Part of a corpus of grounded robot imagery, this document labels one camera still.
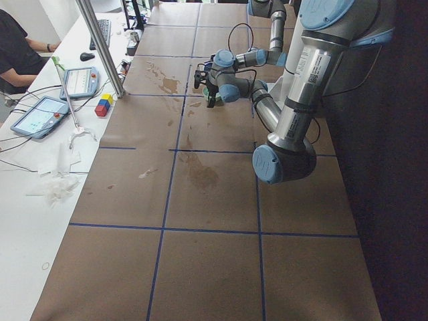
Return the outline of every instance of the white label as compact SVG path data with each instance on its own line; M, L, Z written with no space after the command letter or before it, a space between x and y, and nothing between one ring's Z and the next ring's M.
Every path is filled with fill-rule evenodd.
M330 56L318 55L314 62L314 65L311 68L311 72L308 77L308 82L315 86L319 86L324 73L326 72L328 63L330 62Z

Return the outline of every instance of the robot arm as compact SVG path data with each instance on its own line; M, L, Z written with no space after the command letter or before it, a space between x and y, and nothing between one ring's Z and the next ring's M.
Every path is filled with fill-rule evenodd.
M236 78L235 73L239 68L267 63L271 55L272 64L280 62L285 66L280 31L284 29L284 6L276 0L250 0L248 11L271 17L270 50L254 50L236 57L220 50L205 80L220 91L225 102L250 97L261 121L271 130L267 142L253 154L257 176L271 184L301 179L316 166L314 149L305 135L343 52L350 47L388 42L393 32L395 1L303 0L300 25L295 28L298 34L293 36L290 47L290 55L297 52L298 59L292 66L295 73L282 106L269 95L266 84ZM298 36L301 41L294 41Z

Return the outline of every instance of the table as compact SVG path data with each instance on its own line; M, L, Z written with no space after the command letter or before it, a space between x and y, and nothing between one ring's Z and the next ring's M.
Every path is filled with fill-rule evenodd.
M267 47L244 5L153 8L31 320L380 320L325 120L314 173L269 186L249 101L208 110L192 88L241 22Z
M128 39L122 29L123 14L97 14L99 19L112 21L112 35L110 40L110 53L115 64L125 56ZM60 62L66 68L79 68L94 66L100 73L100 87L108 80L102 62L96 58L81 62L79 56L82 52L89 52L90 34L85 21L80 17L69 34L64 38L55 52ZM39 88L60 84L58 73L52 61L49 61L29 88L34 91ZM111 84L106 84L102 93L110 93L115 99ZM49 88L37 91L39 97L59 97L59 88ZM73 155L80 156L80 162L72 165L72 179L78 180L76 186L70 191L69 197L59 199L52 205L48 196L27 196L40 192L44 184L53 182L51 175L39 176L26 170L0 163L1 204L0 204L0 319L2 320L29 320L31 313L45 284L51 265L54 262L58 247L70 216L78 200L80 191L90 170L92 161L98 150L99 138L103 135L110 119L111 107L106 117L99 118L94 109L100 96L91 99L79 112L76 113L81 124L91 128L96 133L98 141L91 136L78 137L74 141ZM35 96L29 95L16 106L18 109L28 109L37 101ZM85 100L74 102L74 108L80 106ZM0 140L17 137L9 127L21 116L12 113L0 128ZM66 144L74 124L69 116L54 132L41 141L29 141L19 148L0 153L0 159L27 169L36 171L39 165L47 164L50 160L58 159L58 148L61 143ZM18 138L0 142L0 147L7 148L24 142L25 138Z

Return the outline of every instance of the dark wall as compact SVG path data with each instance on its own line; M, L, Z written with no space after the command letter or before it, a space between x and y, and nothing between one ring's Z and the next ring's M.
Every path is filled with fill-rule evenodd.
M384 321L428 320L427 7L398 1L367 82L324 99Z

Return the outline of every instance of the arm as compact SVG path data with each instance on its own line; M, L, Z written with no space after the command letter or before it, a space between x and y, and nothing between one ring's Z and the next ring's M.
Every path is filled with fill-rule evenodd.
M12 86L27 87L33 83L37 75L19 75L15 69L11 68L0 74L0 77L9 82Z
M60 45L60 43L50 43L49 44L49 49L50 51L47 49L47 43L41 42L41 41L37 41L37 40L32 40L29 38L25 38L25 40L27 40L28 45L34 50L34 51L38 51L38 52L54 52L56 50L56 48Z

